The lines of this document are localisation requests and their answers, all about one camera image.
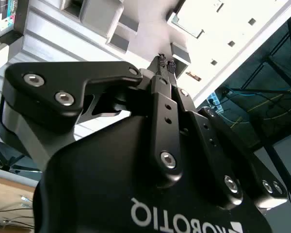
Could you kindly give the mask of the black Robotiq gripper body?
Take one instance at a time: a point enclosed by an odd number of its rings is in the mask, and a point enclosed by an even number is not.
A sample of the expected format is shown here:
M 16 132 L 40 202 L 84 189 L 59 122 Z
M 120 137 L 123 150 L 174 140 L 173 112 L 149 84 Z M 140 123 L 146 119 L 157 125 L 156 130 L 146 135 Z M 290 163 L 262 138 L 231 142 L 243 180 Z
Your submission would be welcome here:
M 272 230 L 273 174 L 178 88 L 6 83 L 0 119 L 42 171 L 38 233 Z

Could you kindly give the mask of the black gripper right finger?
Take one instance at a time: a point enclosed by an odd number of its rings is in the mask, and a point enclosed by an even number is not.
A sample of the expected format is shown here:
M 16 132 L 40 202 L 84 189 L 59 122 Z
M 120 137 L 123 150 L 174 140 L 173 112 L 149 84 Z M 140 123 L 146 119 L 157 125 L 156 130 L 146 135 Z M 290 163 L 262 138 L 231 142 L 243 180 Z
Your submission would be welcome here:
M 178 88 L 176 63 L 166 64 L 172 90 L 189 135 L 201 150 L 201 178 L 206 195 L 224 209 L 241 205 L 248 196 L 260 209 L 272 209 L 288 200 L 283 184 L 209 107 L 197 110 L 190 95 Z

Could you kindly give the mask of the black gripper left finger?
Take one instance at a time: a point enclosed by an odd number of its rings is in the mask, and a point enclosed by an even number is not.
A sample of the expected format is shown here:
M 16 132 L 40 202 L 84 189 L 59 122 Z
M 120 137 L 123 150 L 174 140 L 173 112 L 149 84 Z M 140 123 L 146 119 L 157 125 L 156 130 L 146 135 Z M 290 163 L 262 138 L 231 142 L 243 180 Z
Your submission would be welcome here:
M 33 158 L 38 187 L 174 186 L 183 176 L 178 105 L 164 59 L 17 63 L 5 71 L 2 126 Z

